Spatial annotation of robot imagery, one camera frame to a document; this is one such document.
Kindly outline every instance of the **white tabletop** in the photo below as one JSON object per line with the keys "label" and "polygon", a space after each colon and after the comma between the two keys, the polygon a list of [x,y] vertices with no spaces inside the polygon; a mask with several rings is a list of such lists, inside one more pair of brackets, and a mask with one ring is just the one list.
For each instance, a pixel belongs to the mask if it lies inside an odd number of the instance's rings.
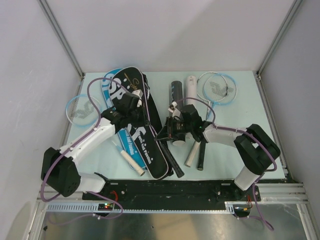
{"label": "white tabletop", "polygon": [[[169,116],[169,85],[172,81],[179,80],[184,84],[188,76],[196,76],[197,78],[204,71],[153,71],[143,72],[146,74],[150,86],[150,93],[154,99],[162,124],[165,123],[166,117]],[[252,71],[224,71],[221,72],[233,77],[237,83],[237,96],[235,100],[227,106],[215,106],[216,113],[215,123],[222,126],[230,127],[249,127],[255,123],[260,125],[264,131],[272,137],[271,129],[265,113],[265,109],[257,88],[256,80]],[[89,72],[85,75],[81,94],[87,93],[87,86],[90,81],[95,78],[103,77],[105,72]],[[101,90],[101,82],[97,81],[92,84],[90,94],[95,97],[102,109],[107,108],[103,93]],[[196,108],[205,118],[206,106],[198,103]],[[68,142],[71,142],[86,128],[71,126]],[[118,142],[118,136],[112,137],[112,140]],[[193,145],[193,139],[187,139],[183,146],[173,146],[168,142],[169,149],[185,175],[182,178],[173,176],[167,177],[166,180],[225,180],[234,179],[243,168],[244,163],[236,148],[225,146],[219,143],[208,143],[205,150],[204,170],[197,170],[197,159],[193,161],[191,167],[186,167],[184,162]],[[279,159],[276,160],[277,170],[267,172],[263,179],[283,179],[285,177],[282,165]],[[119,154],[110,139],[107,139],[100,146],[94,149],[82,163],[79,165],[80,172],[93,173],[98,172],[109,179],[129,179],[129,180],[151,180],[150,174],[146,173],[139,176],[130,168],[125,159]]]}

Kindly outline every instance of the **black racket handle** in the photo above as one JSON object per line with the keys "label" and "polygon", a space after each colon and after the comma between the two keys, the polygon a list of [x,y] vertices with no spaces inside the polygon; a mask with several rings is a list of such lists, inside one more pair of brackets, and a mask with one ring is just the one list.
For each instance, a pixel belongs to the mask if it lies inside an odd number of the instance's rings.
{"label": "black racket handle", "polygon": [[165,157],[165,159],[168,161],[169,164],[171,164],[173,170],[175,171],[175,174],[178,178],[181,178],[185,175],[184,171],[180,168],[179,164],[175,160],[174,156],[171,154],[169,149],[165,147],[161,142],[159,142],[159,146],[161,148],[161,151]]}
{"label": "black racket handle", "polygon": [[204,169],[204,162],[205,162],[205,153],[206,153],[206,141],[202,140],[200,143],[200,152],[199,152],[199,160],[198,160],[198,169],[199,171],[202,171]]}

